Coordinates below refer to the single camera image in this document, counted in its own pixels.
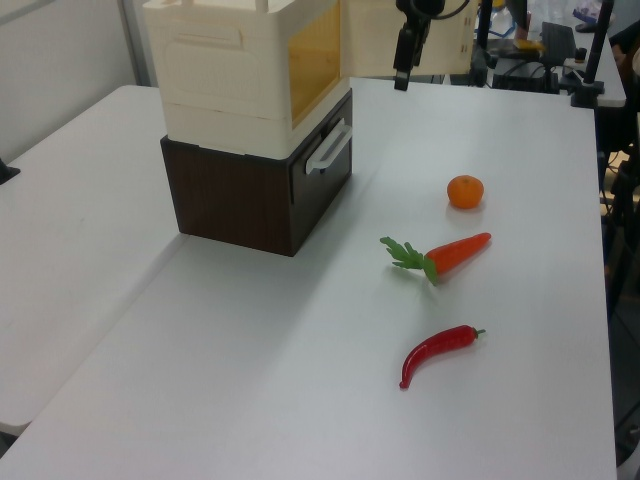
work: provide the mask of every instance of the table surface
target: table surface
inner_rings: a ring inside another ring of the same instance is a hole
[[[0,187],[0,431],[19,434],[177,249],[155,89],[123,87]]]
[[[592,112],[352,84],[353,177],[296,257],[188,238],[1,478],[616,478]],[[478,211],[448,205],[463,173]],[[482,231],[437,288],[378,242]],[[400,390],[406,354],[460,324],[487,334]]]

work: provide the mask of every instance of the drawer handle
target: drawer handle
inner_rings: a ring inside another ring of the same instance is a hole
[[[316,151],[313,152],[309,160],[307,160],[307,174],[314,170],[329,168],[334,160],[338,158],[344,146],[349,143],[352,135],[353,129],[351,125],[346,125],[344,118],[341,119]]]

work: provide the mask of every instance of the black cable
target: black cable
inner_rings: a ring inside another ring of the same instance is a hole
[[[520,67],[526,65],[527,63],[529,63],[528,60],[524,60],[522,62],[520,62],[519,64],[517,64],[515,67],[511,67],[509,70],[507,70],[506,72],[504,72],[502,74],[503,77],[508,77],[509,75],[511,75],[513,72],[515,72],[517,69],[519,69]]]
[[[604,201],[604,208],[607,211],[607,220],[610,220],[611,207],[609,206],[609,199],[607,198],[607,192],[604,191],[604,187],[600,187],[600,193],[602,193],[602,200]]]
[[[620,155],[620,152],[616,152],[616,156],[613,157],[613,160],[609,160],[608,165],[607,165],[608,167],[611,167],[611,164],[618,159],[618,155]]]
[[[538,70],[540,70],[541,68],[544,68],[544,65],[540,65],[538,68],[536,68],[531,75],[529,75],[529,80],[531,80],[533,78],[533,76],[538,72]]]
[[[423,11],[419,10],[416,7],[416,4],[415,4],[414,0],[409,0],[409,6],[411,7],[411,10],[413,11],[413,14],[417,15],[418,17],[422,18],[423,20],[447,20],[448,18],[455,17],[462,10],[464,10],[467,7],[467,5],[469,5],[470,1],[471,0],[464,0],[462,2],[462,5],[460,5],[458,8],[456,8],[453,12],[447,13],[445,15],[437,15],[435,17],[432,17],[431,15],[427,15]]]

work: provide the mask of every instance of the orange carrot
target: orange carrot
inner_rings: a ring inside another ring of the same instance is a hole
[[[438,275],[448,272],[478,253],[491,239],[490,233],[479,233],[427,252],[425,257],[436,264]]]
[[[439,274],[448,272],[478,253],[490,238],[490,233],[480,233],[434,248],[426,255],[418,253],[409,242],[402,246],[389,237],[381,238],[380,242],[388,247],[387,252],[397,260],[392,262],[396,267],[422,270],[429,281],[437,285]]]

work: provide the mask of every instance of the white box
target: white box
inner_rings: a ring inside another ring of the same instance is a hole
[[[278,160],[343,98],[349,76],[395,73],[405,21],[393,0],[151,0],[144,12],[169,138]],[[432,22],[414,74],[466,72],[474,16],[470,2]]]

